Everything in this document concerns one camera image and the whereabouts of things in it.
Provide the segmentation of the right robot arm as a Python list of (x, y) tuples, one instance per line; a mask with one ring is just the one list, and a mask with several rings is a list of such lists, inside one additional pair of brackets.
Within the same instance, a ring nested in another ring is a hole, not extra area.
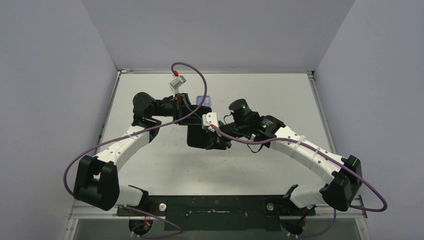
[(358, 193), (362, 182), (361, 161), (350, 155), (343, 157), (313, 144), (281, 120), (271, 115), (252, 111), (245, 99), (235, 100), (228, 107), (233, 122), (224, 124), (215, 112), (202, 115), (202, 128), (215, 132), (219, 144), (238, 140), (240, 143), (260, 145), (286, 154), (302, 164), (321, 181), (309, 185), (293, 185), (283, 199), (282, 207), (290, 215), (302, 208), (317, 204), (345, 212)]

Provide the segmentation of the black phone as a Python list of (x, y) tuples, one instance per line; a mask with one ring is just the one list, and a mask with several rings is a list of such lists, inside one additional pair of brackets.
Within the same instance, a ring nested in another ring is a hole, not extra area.
[(208, 149), (210, 147), (210, 135), (207, 130), (202, 128), (202, 116), (212, 112), (212, 108), (202, 106), (192, 116), (186, 120), (187, 125), (187, 145), (193, 148)]

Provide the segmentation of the lavender phone case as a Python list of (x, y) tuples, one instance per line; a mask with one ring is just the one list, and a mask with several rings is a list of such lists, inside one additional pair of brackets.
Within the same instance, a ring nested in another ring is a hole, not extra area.
[(196, 97), (196, 104), (197, 105), (202, 105), (204, 107), (211, 107), (212, 104), (212, 100), (211, 97), (209, 95), (206, 95), (205, 97), (203, 95), (199, 95)]

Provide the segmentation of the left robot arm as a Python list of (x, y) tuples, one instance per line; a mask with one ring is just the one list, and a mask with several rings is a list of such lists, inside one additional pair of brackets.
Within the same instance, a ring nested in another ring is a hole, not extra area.
[(104, 211), (114, 206), (129, 206), (136, 215), (149, 210), (147, 191), (120, 184), (119, 171), (142, 147), (151, 143), (164, 127), (158, 117), (172, 117), (173, 124), (180, 124), (196, 114), (202, 107), (191, 105), (188, 94), (155, 99), (145, 92), (137, 93), (133, 100), (133, 122), (125, 134), (106, 142), (105, 150), (94, 156), (84, 154), (79, 160), (73, 197)]

